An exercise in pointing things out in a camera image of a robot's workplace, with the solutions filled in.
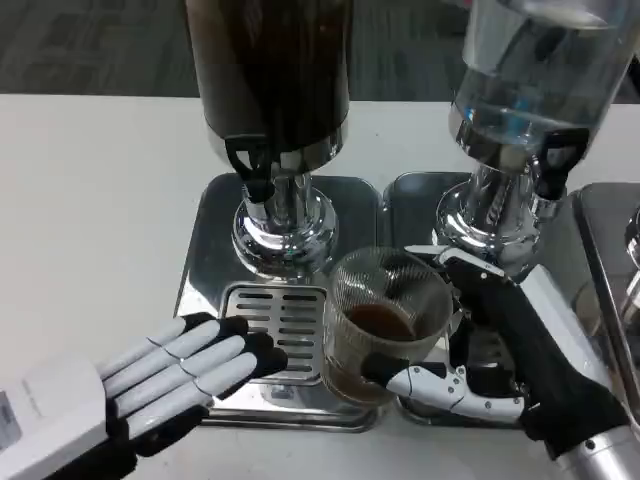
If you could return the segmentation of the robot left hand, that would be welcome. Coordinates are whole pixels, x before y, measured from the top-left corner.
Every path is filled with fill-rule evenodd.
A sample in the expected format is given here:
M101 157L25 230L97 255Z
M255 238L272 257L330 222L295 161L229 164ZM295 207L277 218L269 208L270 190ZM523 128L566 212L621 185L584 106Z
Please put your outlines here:
M177 317L95 364L46 362L1 389L4 479L123 479L197 428L216 401L288 356L241 316Z

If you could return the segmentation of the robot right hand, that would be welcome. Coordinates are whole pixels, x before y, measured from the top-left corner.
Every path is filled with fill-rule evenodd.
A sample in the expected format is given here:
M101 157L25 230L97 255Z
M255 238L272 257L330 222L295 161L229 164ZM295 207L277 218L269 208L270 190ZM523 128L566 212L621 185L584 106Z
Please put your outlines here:
M361 373L366 380L455 415L520 424L530 439L545 443L552 458L630 426L605 365L545 267L534 267L516 282L455 247L411 245L407 250L441 267L464 305L488 319L525 390L516 397L481 396L468 386L466 367L382 353L365 357Z

